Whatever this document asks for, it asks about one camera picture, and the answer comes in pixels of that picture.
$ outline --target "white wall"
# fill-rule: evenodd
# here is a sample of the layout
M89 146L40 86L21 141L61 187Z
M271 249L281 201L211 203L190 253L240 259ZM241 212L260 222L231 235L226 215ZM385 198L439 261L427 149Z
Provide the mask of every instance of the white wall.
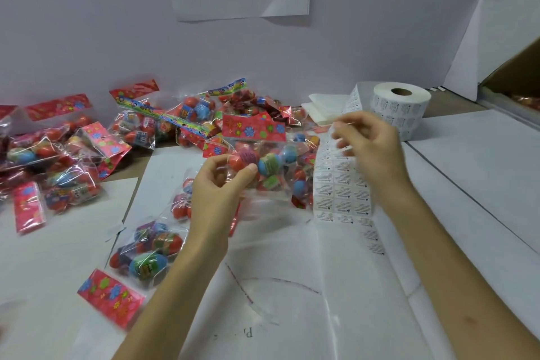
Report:
M175 22L170 0L0 0L2 104L156 77L202 91L246 76L299 104L358 80L441 84L473 0L311 0L309 17Z
M540 0L483 0L478 82L540 37Z

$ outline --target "cardboard box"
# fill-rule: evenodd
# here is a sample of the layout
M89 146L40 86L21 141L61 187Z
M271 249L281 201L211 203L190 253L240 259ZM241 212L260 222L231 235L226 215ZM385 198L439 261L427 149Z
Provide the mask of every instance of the cardboard box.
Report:
M540 131L540 111L518 104L511 94L540 97L540 38L486 77L477 101Z

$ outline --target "forearm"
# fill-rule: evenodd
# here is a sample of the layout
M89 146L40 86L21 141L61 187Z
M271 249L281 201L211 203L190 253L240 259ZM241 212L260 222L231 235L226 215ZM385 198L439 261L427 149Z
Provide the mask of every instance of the forearm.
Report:
M176 360L219 266L203 242L186 242L113 360Z
M381 204L459 359L540 358L536 338L493 292L412 185L394 189Z

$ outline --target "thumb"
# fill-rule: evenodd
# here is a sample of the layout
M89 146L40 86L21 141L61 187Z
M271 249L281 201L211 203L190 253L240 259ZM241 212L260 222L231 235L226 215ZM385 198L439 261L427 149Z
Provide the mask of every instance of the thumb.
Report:
M341 121L334 122L334 131L338 136L345 139L353 149L358 149L369 142L353 125Z
M240 193L246 189L246 187L257 176L257 165L249 164L246 168L240 170L232 180L227 182L225 186L234 195L240 195Z

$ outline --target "sticker roll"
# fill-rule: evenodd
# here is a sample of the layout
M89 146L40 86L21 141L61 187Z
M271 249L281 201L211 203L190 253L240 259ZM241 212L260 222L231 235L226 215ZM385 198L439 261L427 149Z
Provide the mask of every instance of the sticker roll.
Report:
M431 94L412 84L381 83L373 88L371 111L397 128L400 140L408 141L420 124Z

